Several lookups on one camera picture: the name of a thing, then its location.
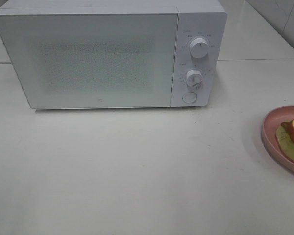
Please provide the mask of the round white door release button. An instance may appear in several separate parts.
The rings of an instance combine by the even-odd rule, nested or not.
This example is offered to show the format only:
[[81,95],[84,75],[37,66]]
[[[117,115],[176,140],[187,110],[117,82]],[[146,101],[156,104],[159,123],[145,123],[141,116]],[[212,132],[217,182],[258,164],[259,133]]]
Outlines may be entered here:
[[182,100],[184,103],[187,103],[187,104],[194,103],[197,100],[197,94],[194,92],[187,92],[183,94]]

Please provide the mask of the white microwave door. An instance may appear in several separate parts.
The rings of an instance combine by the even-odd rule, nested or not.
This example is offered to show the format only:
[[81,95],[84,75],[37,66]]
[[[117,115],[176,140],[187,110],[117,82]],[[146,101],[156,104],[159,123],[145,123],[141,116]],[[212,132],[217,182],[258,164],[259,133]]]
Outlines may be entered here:
[[0,16],[31,108],[171,103],[177,14]]

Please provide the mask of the upper white microwave knob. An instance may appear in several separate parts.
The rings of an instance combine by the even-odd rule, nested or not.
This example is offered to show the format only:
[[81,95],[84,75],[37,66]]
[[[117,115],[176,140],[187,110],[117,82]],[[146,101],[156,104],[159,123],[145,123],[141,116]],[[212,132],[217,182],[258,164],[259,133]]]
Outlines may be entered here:
[[208,54],[210,43],[207,38],[200,36],[189,43],[190,54],[195,59],[201,59]]

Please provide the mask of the white microwave knob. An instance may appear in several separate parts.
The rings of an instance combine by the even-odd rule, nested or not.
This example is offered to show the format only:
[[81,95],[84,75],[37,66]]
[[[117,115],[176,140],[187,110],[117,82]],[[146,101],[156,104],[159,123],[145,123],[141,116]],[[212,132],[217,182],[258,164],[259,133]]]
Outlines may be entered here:
[[186,73],[186,84],[189,87],[197,87],[202,84],[203,75],[199,70],[190,70]]
[[195,59],[201,59],[208,54],[210,43],[207,38],[200,36],[189,43],[190,54]]

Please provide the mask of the lower white microwave knob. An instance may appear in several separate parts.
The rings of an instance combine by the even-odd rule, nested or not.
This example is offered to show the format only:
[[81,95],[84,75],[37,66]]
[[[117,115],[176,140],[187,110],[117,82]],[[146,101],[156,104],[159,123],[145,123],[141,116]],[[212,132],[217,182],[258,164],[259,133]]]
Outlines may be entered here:
[[189,87],[197,87],[202,84],[203,75],[199,70],[190,70],[186,73],[186,84]]

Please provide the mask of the pink plate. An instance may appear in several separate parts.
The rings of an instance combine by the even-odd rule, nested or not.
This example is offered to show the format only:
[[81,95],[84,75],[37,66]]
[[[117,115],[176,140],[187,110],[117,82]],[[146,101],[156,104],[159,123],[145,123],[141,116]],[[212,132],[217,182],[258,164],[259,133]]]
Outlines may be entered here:
[[294,161],[280,149],[275,131],[282,122],[294,119],[294,106],[282,106],[271,110],[263,119],[261,127],[262,142],[272,158],[294,174]]

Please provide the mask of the white microwave oven body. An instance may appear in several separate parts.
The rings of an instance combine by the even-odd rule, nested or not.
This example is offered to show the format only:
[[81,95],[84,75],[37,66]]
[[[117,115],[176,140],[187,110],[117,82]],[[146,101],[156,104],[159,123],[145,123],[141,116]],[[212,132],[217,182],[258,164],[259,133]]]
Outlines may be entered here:
[[[205,106],[213,85],[227,19],[226,11],[216,0],[9,0],[0,7],[0,16],[146,14],[178,15],[171,103],[161,107]],[[195,59],[190,54],[189,43],[200,36],[208,39],[210,47],[205,57]],[[185,78],[190,70],[201,71],[201,85],[187,86]],[[187,92],[197,94],[196,102],[183,102],[182,96]]]

